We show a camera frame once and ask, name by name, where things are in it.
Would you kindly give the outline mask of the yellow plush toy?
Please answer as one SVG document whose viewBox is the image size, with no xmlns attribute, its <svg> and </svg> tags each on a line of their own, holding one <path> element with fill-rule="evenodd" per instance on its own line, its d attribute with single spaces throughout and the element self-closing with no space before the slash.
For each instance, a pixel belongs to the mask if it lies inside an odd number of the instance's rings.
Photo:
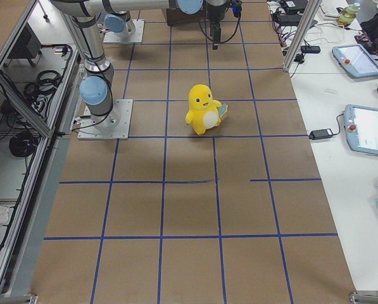
<svg viewBox="0 0 378 304">
<path fill-rule="evenodd" d="M 228 112 L 228 104 L 214 99 L 210 88 L 204 84 L 197 84 L 191 88 L 188 102 L 189 111 L 185 121 L 199 136 L 206 130 L 219 126 L 222 117 Z"/>
</svg>

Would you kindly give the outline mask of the near teach pendant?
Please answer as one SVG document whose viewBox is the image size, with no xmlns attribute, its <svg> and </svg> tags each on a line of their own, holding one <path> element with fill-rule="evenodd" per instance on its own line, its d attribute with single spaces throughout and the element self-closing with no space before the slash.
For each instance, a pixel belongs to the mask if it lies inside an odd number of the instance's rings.
<svg viewBox="0 0 378 304">
<path fill-rule="evenodd" d="M 352 151 L 378 156 L 378 108 L 348 104 L 344 126 Z"/>
</svg>

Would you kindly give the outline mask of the dark wooden drawer cabinet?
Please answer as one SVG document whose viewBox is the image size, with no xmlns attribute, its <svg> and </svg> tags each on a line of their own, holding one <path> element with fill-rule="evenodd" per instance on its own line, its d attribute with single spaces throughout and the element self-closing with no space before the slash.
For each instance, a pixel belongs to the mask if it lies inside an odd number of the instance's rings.
<svg viewBox="0 0 378 304">
<path fill-rule="evenodd" d="M 162 13 L 169 26 L 187 22 L 197 22 L 206 18 L 206 11 L 203 9 L 192 15 L 188 15 L 179 9 L 163 9 Z"/>
</svg>

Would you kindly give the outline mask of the teach pendant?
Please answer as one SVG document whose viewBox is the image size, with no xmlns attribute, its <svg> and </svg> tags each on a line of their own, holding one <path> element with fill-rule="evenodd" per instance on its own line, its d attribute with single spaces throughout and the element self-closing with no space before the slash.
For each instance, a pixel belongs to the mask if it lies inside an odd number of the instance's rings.
<svg viewBox="0 0 378 304">
<path fill-rule="evenodd" d="M 350 77 L 378 76 L 378 62 L 360 44 L 333 47 L 332 55 Z"/>
<path fill-rule="evenodd" d="M 352 151 L 378 156 L 378 108 L 348 104 L 344 126 Z"/>
</svg>

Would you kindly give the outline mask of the far teach pendant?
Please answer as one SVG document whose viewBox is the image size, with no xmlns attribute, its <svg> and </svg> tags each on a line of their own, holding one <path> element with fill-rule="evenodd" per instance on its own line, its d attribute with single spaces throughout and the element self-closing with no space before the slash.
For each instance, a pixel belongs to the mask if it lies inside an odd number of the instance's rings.
<svg viewBox="0 0 378 304">
<path fill-rule="evenodd" d="M 378 62 L 360 44 L 333 47 L 332 55 L 350 77 L 378 76 Z"/>
</svg>

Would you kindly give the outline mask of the aluminium frame post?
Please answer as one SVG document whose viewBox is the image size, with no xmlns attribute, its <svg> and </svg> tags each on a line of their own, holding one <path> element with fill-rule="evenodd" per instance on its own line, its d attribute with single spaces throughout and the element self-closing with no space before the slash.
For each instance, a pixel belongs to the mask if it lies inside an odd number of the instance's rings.
<svg viewBox="0 0 378 304">
<path fill-rule="evenodd" d="M 308 1 L 303 16 L 301 17 L 301 21 L 297 27 L 296 33 L 294 35 L 294 39 L 289 46 L 287 53 L 284 57 L 282 69 L 285 72 L 288 72 L 290 66 L 292 65 L 296 53 L 301 46 L 303 39 L 305 38 L 306 33 L 308 32 L 311 22 L 314 19 L 317 11 L 320 7 L 321 0 L 311 0 Z"/>
</svg>

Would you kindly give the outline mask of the black power adapter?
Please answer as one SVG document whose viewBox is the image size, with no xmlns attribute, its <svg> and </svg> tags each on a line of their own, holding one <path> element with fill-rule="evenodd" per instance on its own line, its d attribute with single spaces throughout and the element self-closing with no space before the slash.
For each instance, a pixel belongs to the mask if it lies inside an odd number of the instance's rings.
<svg viewBox="0 0 378 304">
<path fill-rule="evenodd" d="M 334 133 L 331 129 L 317 129 L 312 130 L 308 138 L 310 140 L 321 140 L 321 139 L 329 139 L 334 136 Z"/>
</svg>

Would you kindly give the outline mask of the green drink bottle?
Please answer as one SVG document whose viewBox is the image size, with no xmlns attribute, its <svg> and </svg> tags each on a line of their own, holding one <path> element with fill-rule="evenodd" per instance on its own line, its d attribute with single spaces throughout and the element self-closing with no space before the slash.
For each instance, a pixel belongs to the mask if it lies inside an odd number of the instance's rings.
<svg viewBox="0 0 378 304">
<path fill-rule="evenodd" d="M 344 27 L 350 26 L 352 22 L 355 20 L 359 10 L 359 3 L 353 3 L 348 5 L 340 12 L 339 17 L 337 19 L 337 24 Z"/>
</svg>

